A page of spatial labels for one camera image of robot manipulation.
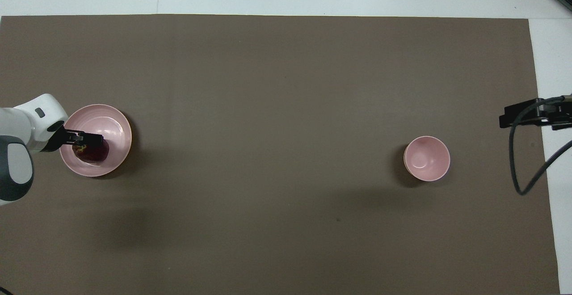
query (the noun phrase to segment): small pink bowl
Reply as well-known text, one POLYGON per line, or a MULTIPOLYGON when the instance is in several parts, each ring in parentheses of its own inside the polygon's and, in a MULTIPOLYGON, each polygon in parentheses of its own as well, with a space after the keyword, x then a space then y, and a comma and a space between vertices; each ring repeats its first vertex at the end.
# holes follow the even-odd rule
POLYGON ((411 141, 403 162, 409 173, 423 181, 441 179, 449 170, 451 155, 441 140, 433 136, 420 136, 411 141))

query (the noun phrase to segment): plate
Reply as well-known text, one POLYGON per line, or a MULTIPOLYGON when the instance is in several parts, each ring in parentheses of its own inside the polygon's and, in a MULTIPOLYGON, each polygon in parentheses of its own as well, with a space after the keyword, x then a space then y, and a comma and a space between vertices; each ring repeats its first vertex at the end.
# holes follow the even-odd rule
POLYGON ((98 163, 86 163, 76 157, 72 146, 59 148, 63 162, 75 173, 86 177, 99 177, 110 173, 127 158, 131 149, 131 126, 117 108, 104 104, 82 107, 71 114, 63 125, 67 130, 101 134, 109 144, 108 157, 98 163))

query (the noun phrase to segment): cable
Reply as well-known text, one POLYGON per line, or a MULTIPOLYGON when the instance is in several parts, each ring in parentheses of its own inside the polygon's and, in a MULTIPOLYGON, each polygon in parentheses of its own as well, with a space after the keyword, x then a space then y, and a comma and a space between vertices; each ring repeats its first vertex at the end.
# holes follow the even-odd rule
POLYGON ((531 110, 539 107, 540 105, 550 105, 553 103, 557 103, 560 101, 564 101, 564 96, 557 96, 557 97, 551 97, 549 99, 545 99, 545 100, 541 100, 538 101, 534 104, 532 104, 531 106, 523 109, 520 114, 518 114, 518 116, 515 118, 513 124, 511 125, 510 128, 510 134, 509 134, 509 162, 510 162, 510 174, 513 178, 513 185, 514 188, 516 189, 517 193, 519 195, 525 195, 527 194, 530 189, 532 189, 532 187, 534 186, 534 184, 536 183, 536 181, 538 181, 538 179, 542 176, 542 174, 546 171, 546 169, 560 156, 562 155, 564 152, 566 152, 566 150, 568 150, 570 147, 572 147, 572 141, 568 142, 566 145, 564 145, 563 147, 561 147, 559 150, 556 151, 556 153, 554 153, 552 156, 550 156, 550 158, 542 165, 542 167, 540 169, 538 169, 537 173, 534 175, 534 177, 530 180, 530 182, 526 185, 524 190, 521 190, 521 187, 518 185, 518 180, 517 180, 517 171, 515 169, 514 166, 514 132, 517 129, 517 126, 520 124, 520 122, 522 121, 522 119, 525 117, 525 115, 527 113, 529 113, 531 110))
POLYGON ((0 291, 6 295, 14 295, 12 293, 10 293, 7 289, 5 289, 4 287, 0 287, 0 291))

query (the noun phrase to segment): white floor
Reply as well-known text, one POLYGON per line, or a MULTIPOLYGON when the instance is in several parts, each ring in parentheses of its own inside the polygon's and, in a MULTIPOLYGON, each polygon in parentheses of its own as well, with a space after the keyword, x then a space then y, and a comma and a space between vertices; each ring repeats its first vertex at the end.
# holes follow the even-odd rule
MULTIPOLYGON (((572 12, 556 0, 0 0, 0 16, 153 13, 528 18, 539 97, 572 93, 572 12)), ((572 130, 542 135, 547 158, 572 130)), ((548 170, 561 293, 572 293, 571 169, 568 151, 548 170)))

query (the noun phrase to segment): brown tabletop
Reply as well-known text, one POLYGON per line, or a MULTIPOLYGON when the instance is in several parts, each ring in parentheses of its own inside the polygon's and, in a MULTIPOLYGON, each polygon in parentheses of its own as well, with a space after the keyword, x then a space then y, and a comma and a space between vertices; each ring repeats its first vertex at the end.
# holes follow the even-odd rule
MULTIPOLYGON (((527 20, 3 17, 0 105, 121 110, 98 179, 59 153, 0 207, 19 294, 558 293, 546 179, 513 190, 503 107, 537 97, 527 20), (449 173, 403 151, 432 135, 449 173)), ((519 128, 517 168, 543 161, 519 128)))

